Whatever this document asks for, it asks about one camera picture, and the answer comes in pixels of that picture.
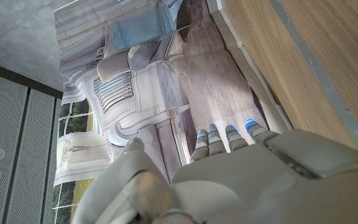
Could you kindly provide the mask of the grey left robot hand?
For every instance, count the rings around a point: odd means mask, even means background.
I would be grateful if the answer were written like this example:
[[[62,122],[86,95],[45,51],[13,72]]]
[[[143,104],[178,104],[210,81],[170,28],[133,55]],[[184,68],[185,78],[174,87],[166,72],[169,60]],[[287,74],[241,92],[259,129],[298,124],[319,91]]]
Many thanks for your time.
[[[358,151],[250,119],[198,133],[189,164],[166,181],[131,139],[82,196],[73,223],[358,223]]]

